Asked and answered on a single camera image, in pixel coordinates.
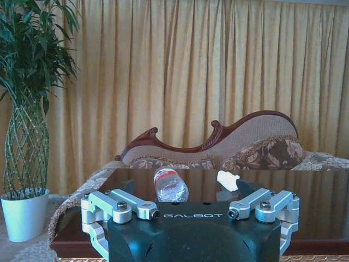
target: wooden table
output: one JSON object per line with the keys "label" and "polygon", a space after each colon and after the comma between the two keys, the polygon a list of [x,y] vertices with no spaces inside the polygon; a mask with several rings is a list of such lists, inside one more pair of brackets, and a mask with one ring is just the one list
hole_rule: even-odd
{"label": "wooden table", "polygon": [[[217,172],[178,171],[189,188],[189,201],[216,201],[217,192],[223,190],[216,181]],[[285,189],[300,197],[299,231],[293,234],[285,255],[336,255],[328,261],[349,261],[349,172],[250,170],[234,173],[276,193]],[[99,190],[104,192],[134,180],[135,195],[153,201],[153,174],[154,170],[117,169]],[[79,211],[59,232],[51,248],[60,258],[100,258],[88,235],[81,231]]]}

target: white flower pot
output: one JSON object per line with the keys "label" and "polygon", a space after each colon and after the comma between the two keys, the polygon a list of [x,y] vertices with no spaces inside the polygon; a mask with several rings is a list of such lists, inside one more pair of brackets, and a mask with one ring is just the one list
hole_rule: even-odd
{"label": "white flower pot", "polygon": [[41,234],[45,224],[49,190],[45,194],[25,200],[7,200],[1,196],[2,209],[9,240],[23,242]]}

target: metal arm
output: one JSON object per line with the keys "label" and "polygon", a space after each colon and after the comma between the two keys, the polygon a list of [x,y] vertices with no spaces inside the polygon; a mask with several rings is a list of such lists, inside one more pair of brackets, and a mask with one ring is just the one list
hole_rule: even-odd
{"label": "metal arm", "polygon": [[132,219],[132,211],[140,219],[159,217],[154,202],[144,201],[121,189],[115,189],[108,195],[96,191],[81,199],[82,231],[90,235],[92,246],[106,260],[109,259],[108,241],[103,227],[97,221],[106,222],[112,217],[115,223],[125,224]]}
{"label": "metal arm", "polygon": [[281,220],[281,256],[290,245],[292,233],[298,231],[299,198],[289,191],[282,190],[274,195],[261,188],[240,201],[231,202],[228,215],[232,219],[244,219],[253,209],[261,223],[273,223],[276,218]]}

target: logo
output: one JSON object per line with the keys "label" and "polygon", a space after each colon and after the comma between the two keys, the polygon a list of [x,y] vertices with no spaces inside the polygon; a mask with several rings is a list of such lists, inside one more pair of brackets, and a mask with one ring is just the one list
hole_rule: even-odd
{"label": "logo", "polygon": [[222,217],[223,214],[193,214],[193,215],[182,215],[182,214],[164,214],[165,218],[212,218],[212,217]]}

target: white tissue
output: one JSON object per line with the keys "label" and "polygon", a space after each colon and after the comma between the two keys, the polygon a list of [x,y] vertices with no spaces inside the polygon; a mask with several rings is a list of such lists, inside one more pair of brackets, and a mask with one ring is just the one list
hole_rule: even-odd
{"label": "white tissue", "polygon": [[226,189],[231,191],[238,190],[238,186],[236,185],[236,181],[240,178],[238,175],[233,175],[227,171],[218,171],[217,181],[222,184]]}

